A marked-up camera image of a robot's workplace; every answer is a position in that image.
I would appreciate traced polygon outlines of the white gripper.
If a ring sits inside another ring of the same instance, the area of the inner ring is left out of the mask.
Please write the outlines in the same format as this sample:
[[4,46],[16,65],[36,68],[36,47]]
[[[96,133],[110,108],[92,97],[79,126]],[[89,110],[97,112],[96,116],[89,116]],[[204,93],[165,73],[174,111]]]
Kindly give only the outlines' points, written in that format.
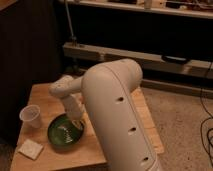
[[74,95],[68,95],[63,99],[63,105],[72,124],[75,127],[81,127],[83,109],[78,99]]

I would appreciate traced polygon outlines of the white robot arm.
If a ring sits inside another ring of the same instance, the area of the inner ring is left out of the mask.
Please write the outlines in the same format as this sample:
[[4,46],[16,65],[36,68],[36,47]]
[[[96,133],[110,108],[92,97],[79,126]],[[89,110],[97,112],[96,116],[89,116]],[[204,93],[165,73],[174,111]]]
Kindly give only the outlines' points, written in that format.
[[110,171],[163,171],[131,96],[141,81],[140,65],[122,59],[50,85],[71,121],[89,116]]

